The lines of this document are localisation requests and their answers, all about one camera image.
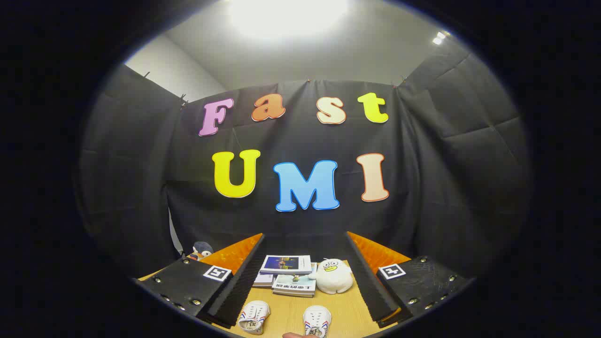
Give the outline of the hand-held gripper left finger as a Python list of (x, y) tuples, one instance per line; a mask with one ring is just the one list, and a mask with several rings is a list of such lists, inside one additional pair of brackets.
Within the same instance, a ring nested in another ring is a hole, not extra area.
[(230, 329), (261, 268), (264, 238), (258, 233), (204, 258), (182, 257), (137, 285), (177, 312)]

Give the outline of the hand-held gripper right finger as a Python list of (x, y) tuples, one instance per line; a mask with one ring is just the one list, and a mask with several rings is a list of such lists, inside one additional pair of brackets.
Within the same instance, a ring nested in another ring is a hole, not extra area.
[(475, 281), (429, 255), (410, 258), (349, 231), (346, 239), (348, 265), (380, 328), (432, 312)]

